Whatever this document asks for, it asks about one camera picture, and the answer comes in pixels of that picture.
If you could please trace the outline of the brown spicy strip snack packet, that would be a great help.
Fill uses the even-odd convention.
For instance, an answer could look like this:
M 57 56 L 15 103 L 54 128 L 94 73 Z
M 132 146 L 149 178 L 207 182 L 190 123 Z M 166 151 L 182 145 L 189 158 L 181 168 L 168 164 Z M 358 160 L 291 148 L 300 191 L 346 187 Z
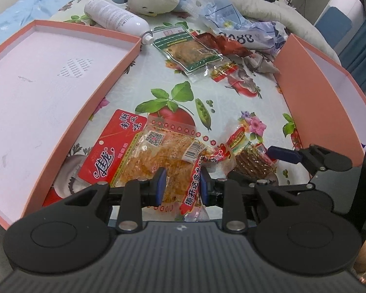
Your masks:
M 180 148 L 179 158 L 189 164 L 188 184 L 179 205 L 179 214 L 187 220 L 195 220 L 204 206 L 199 187 L 201 168 L 208 172 L 221 171 L 224 175 L 238 173 L 254 181 L 267 178 L 276 170 L 262 142 L 253 144 L 247 138 L 247 128 L 236 122 L 225 130 L 218 146 L 207 146 L 190 138 Z

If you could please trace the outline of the large red orange snack bag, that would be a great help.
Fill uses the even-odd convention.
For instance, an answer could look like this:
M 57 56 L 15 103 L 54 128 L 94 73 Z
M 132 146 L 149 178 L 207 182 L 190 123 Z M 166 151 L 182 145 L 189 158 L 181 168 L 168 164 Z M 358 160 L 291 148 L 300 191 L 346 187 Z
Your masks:
M 116 110 L 79 177 L 118 188 L 136 178 L 151 178 L 163 167 L 167 179 L 162 204 L 173 203 L 185 215 L 199 205 L 201 166 L 223 160 L 224 154 L 198 139 L 193 122 Z

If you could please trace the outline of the grey triangular snack packet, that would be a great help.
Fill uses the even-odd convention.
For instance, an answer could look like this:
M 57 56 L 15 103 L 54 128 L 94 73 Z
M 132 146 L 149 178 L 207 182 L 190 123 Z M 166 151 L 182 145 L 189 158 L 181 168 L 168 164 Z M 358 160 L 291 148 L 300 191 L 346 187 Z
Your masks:
M 253 52 L 243 58 L 243 62 L 251 72 L 258 73 L 279 73 L 278 68 L 272 61 L 263 56 L 262 54 Z

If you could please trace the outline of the green tofu snack packet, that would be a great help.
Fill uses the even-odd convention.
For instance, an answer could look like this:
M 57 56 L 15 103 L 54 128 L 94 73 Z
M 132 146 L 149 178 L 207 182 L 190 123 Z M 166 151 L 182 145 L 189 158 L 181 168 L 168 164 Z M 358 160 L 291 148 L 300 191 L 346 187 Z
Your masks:
M 223 56 L 207 47 L 182 25 L 159 27 L 152 31 L 153 45 L 174 62 L 191 82 L 210 76 L 210 69 L 222 63 Z

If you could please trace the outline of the red snack wrapper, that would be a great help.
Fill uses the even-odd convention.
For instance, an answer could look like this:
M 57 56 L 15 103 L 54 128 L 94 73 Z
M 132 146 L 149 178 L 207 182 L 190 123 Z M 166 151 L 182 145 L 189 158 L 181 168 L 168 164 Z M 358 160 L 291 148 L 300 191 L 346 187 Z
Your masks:
M 252 51 L 245 48 L 236 40 L 227 38 L 223 35 L 215 36 L 211 33 L 205 32 L 203 34 L 197 35 L 196 38 L 205 46 L 214 49 L 225 56 L 235 55 L 245 58 L 246 56 L 253 54 Z

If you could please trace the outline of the pink box right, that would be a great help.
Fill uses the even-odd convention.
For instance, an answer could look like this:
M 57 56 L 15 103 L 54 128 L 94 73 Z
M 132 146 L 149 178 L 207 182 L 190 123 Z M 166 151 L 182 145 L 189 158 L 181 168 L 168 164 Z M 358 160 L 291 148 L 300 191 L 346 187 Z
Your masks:
M 331 149 L 359 167 L 366 152 L 366 96 L 352 75 L 294 34 L 274 64 L 302 145 Z

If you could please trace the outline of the floral fruit print tablecloth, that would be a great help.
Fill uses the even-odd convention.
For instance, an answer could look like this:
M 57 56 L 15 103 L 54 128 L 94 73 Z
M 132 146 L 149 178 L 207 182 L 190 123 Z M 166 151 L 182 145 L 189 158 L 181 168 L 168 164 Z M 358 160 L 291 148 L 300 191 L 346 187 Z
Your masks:
M 153 46 L 143 46 L 91 114 L 82 133 L 45 198 L 50 205 L 87 187 L 79 171 L 96 140 L 116 110 L 135 113 L 145 102 L 157 108 L 157 116 L 193 126 L 196 136 L 207 145 L 220 144 L 238 123 L 252 118 L 246 137 L 264 146 L 292 148 L 299 137 L 290 111 L 274 77 L 252 75 L 246 91 L 234 90 L 225 82 L 209 77 L 191 81 L 174 62 Z

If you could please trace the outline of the clear red snack packet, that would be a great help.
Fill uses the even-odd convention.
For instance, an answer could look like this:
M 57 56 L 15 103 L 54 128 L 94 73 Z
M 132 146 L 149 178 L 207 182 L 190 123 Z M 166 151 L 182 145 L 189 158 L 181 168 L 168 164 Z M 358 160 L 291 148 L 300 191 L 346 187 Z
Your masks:
M 240 77 L 246 74 L 244 68 L 241 65 L 236 64 L 235 62 L 221 62 L 217 65 L 214 65 L 210 70 L 210 78 L 212 78 L 215 82 L 223 81 L 223 79 L 228 79 L 229 77 L 233 77 L 237 80 Z

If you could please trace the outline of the blue chair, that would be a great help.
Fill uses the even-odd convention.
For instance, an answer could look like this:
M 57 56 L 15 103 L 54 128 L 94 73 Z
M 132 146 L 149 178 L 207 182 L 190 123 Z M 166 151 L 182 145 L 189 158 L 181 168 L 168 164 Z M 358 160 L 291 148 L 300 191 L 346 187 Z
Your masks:
M 338 45 L 351 30 L 352 26 L 352 20 L 337 7 L 329 7 L 326 9 L 315 24 L 315 27 L 332 48 Z

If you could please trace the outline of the crumpled blue white plastic bag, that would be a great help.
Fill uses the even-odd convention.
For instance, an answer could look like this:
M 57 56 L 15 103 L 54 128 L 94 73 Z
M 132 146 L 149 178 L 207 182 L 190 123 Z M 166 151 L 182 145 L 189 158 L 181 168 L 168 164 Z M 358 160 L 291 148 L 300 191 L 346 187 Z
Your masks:
M 249 20 L 231 0 L 185 0 L 182 9 L 198 18 L 215 34 L 273 57 L 279 54 L 288 38 L 282 24 Z

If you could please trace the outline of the white spray bottle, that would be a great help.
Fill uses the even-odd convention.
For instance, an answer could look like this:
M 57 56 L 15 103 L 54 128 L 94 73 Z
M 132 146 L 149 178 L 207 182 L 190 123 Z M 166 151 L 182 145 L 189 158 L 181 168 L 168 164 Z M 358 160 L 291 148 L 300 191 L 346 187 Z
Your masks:
M 154 42 L 153 33 L 145 19 L 106 0 L 89 0 L 84 6 L 84 13 L 104 29 L 137 36 L 143 45 Z

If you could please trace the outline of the light blue bedsheet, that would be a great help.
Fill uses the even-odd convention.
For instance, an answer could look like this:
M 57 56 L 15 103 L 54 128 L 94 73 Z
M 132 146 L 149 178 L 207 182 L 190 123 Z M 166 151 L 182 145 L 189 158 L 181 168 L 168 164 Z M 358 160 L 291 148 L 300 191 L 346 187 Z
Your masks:
M 34 20 L 48 20 L 72 0 L 18 0 L 0 14 L 0 45 Z

